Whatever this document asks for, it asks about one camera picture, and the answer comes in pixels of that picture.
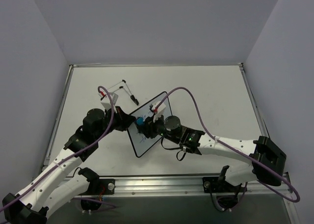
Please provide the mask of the blue whiteboard eraser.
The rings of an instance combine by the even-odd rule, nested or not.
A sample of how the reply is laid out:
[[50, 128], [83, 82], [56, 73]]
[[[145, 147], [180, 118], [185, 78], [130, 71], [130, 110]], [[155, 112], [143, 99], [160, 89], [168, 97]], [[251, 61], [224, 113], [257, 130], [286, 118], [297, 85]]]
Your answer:
[[137, 128], [142, 128], [145, 125], [145, 119], [143, 117], [138, 117], [135, 124]]

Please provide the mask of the small black-framed whiteboard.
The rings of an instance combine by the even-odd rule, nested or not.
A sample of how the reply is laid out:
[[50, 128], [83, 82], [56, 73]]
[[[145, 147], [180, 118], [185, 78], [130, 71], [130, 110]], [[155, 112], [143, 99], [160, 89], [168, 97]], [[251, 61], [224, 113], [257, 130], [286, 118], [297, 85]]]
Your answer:
[[157, 132], [156, 127], [161, 125], [163, 119], [173, 115], [170, 101], [166, 99], [163, 102], [165, 110], [162, 117], [153, 122], [154, 113], [151, 111], [151, 107], [161, 101], [166, 95], [167, 92], [163, 91], [131, 113], [135, 117], [135, 121], [127, 129], [127, 132], [137, 158], [142, 157], [161, 139], [161, 135]]

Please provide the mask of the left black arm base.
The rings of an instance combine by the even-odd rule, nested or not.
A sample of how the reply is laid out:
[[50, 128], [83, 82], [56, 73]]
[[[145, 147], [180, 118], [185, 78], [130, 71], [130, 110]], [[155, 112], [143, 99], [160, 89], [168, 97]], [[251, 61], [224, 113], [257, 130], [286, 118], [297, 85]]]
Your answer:
[[115, 209], [114, 204], [104, 201], [105, 195], [114, 194], [115, 182], [110, 179], [92, 181], [87, 191], [81, 194], [80, 207], [83, 211], [93, 213]]

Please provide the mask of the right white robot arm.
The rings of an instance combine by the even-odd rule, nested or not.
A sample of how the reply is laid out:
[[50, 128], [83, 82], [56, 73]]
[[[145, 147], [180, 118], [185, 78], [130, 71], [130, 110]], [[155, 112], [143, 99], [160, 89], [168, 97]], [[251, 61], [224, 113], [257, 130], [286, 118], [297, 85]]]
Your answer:
[[212, 138], [204, 131], [183, 126], [177, 116], [161, 116], [157, 120], [153, 117], [138, 118], [135, 126], [145, 137], [161, 136], [177, 144], [184, 153], [216, 155], [240, 161], [238, 166], [225, 165], [222, 168], [218, 185], [224, 191], [251, 181], [274, 187], [282, 183], [287, 156], [268, 137], [259, 136], [257, 140]]

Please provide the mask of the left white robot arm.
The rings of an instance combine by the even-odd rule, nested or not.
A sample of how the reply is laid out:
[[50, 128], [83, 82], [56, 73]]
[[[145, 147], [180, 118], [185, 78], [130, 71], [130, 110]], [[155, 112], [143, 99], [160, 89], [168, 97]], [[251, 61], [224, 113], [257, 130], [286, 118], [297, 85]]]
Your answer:
[[120, 107], [90, 110], [54, 161], [30, 185], [5, 196], [1, 208], [5, 219], [11, 224], [45, 224], [75, 196], [94, 194], [100, 180], [89, 168], [83, 168], [63, 185], [61, 182], [98, 148], [102, 137], [113, 130], [125, 131], [134, 121], [135, 116], [124, 113]]

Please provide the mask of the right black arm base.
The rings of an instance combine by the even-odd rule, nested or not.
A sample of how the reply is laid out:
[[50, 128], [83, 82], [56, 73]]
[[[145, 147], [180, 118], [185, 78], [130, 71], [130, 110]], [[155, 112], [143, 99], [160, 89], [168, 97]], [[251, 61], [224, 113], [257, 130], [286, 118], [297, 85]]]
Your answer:
[[232, 212], [247, 192], [245, 185], [233, 186], [218, 177], [203, 177], [204, 193], [210, 195], [211, 202], [218, 212]]

